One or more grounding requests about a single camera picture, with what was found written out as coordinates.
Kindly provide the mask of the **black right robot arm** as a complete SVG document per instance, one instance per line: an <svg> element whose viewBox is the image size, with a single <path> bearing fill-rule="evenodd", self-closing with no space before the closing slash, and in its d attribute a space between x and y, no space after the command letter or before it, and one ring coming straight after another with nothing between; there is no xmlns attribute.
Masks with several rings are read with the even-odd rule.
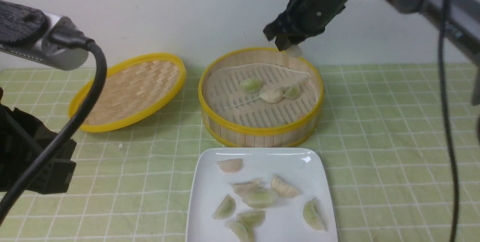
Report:
<svg viewBox="0 0 480 242"><path fill-rule="evenodd" d="M268 41L278 50L302 43L325 31L345 9L348 0L289 0L286 9L264 27ZM476 66L479 66L478 0L386 0L402 14L419 13Z"/></svg>

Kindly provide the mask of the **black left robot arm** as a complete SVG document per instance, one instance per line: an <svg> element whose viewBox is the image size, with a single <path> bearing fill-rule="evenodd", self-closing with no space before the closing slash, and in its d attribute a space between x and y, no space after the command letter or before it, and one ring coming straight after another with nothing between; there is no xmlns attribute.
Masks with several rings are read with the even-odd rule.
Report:
<svg viewBox="0 0 480 242"><path fill-rule="evenodd" d="M22 128L26 136L35 141L43 151L58 135L50 131L41 120L18 108L10 109L1 105L0 122L0 190L8 191L34 162L39 153L32 150L17 128ZM43 168L41 173L27 187L38 194L61 194L68 191L77 164L72 155L77 146L69 139L55 158Z"/></svg>

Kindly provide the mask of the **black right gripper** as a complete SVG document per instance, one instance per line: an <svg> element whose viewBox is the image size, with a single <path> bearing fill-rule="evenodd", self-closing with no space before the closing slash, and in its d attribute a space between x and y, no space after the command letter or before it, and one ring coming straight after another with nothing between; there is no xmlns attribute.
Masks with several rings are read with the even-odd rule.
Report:
<svg viewBox="0 0 480 242"><path fill-rule="evenodd" d="M275 39L279 51L297 45L295 40L305 40L324 32L326 25L344 8L348 0L290 0L276 23L263 29L268 41Z"/></svg>

